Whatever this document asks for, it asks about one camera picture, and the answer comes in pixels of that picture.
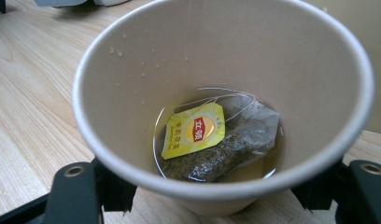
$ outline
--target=liquid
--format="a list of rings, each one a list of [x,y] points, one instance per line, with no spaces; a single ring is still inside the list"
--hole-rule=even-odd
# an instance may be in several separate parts
[[[178,105],[185,105],[207,97],[233,94],[238,92],[239,91],[224,88],[203,88],[192,92],[188,92],[187,94],[177,97],[173,102],[169,102],[162,109],[161,114],[156,121],[155,132],[153,136],[154,156],[155,161],[157,163],[157,168],[160,173],[162,173],[162,171],[159,168],[159,163],[164,162],[164,159],[161,155],[164,146],[165,124],[172,115],[173,109]],[[181,107],[181,111],[188,110],[196,106],[198,105],[189,105],[189,107]],[[277,135],[275,138],[275,146],[269,150],[265,157],[258,158],[256,160],[250,160],[249,162],[243,162],[237,168],[231,170],[228,174],[219,178],[218,182],[231,183],[248,181],[259,178],[267,178],[273,175],[275,172],[277,172],[277,170],[279,170],[279,164],[281,163],[283,157],[284,146],[284,134],[282,132],[281,125],[279,125],[277,129]]]

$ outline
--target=wet tea bag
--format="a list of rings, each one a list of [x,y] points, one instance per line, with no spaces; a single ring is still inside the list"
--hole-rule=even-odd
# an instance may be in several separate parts
[[[280,120],[271,108],[246,93],[216,97],[225,118],[225,137],[215,146],[158,165],[167,178],[192,182],[215,182],[244,162],[266,155],[275,145]]]

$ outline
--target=table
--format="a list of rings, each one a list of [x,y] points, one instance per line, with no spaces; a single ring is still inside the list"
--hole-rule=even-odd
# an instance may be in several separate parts
[[[110,23],[149,0],[113,7],[37,7],[7,0],[0,13],[0,215],[49,192],[63,166],[93,158],[71,107],[71,87],[86,48]],[[381,163],[381,134],[362,132],[345,163]],[[132,212],[106,223],[334,223],[329,211],[303,210],[289,190],[231,217],[201,217],[181,204],[138,189]]]

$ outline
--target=metal grommet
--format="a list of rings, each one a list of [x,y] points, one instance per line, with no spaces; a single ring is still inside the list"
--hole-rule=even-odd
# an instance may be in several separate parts
[[[78,165],[78,166],[73,166],[73,167],[68,168],[64,172],[64,175],[66,177],[73,177],[73,176],[77,176],[77,175],[82,174],[84,171],[85,171],[85,167]]]
[[[368,172],[372,175],[381,175],[381,168],[376,165],[370,163],[363,163],[360,165],[360,168],[363,171]]]

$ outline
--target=yellow label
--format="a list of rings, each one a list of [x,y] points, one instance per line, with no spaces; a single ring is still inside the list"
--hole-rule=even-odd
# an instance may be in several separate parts
[[[224,136],[222,106],[209,103],[195,107],[168,120],[162,157],[167,160],[213,147]]]

